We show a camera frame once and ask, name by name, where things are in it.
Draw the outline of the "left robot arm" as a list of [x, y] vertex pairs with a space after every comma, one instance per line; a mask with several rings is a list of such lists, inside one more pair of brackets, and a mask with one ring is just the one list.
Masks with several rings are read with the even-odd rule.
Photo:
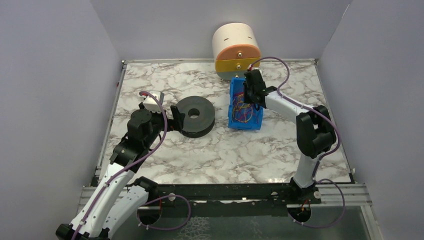
[[118, 228], [137, 207], [146, 203], [157, 186], [145, 177], [119, 199], [120, 193], [134, 177], [143, 162], [156, 148], [151, 148], [157, 137], [160, 143], [169, 131], [181, 131], [185, 114], [171, 106], [172, 119], [161, 108], [158, 113], [141, 107], [134, 111], [127, 123], [127, 132], [115, 146], [106, 172], [94, 193], [69, 224], [56, 230], [60, 240], [110, 240]]

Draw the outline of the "blue plastic bin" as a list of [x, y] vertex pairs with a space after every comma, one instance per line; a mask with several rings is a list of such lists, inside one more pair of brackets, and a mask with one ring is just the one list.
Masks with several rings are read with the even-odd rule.
[[263, 108], [244, 101], [244, 78], [233, 77], [229, 89], [228, 127], [233, 130], [256, 131], [262, 127]]

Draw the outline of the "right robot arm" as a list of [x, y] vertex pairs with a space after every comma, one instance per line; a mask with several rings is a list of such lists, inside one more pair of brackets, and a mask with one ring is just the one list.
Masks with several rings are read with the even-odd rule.
[[321, 157], [337, 140], [328, 109], [323, 105], [312, 107], [303, 104], [282, 94], [275, 86], [267, 87], [258, 69], [248, 70], [244, 77], [246, 103], [272, 110], [295, 124], [296, 143], [301, 155], [289, 182], [288, 195], [293, 200], [305, 198], [316, 184]]

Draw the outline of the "black cable spool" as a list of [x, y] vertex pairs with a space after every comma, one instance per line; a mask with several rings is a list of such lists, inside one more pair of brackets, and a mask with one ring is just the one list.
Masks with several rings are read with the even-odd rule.
[[185, 114], [183, 129], [180, 132], [188, 138], [200, 138], [207, 135], [215, 125], [215, 108], [201, 96], [188, 96], [175, 106]]

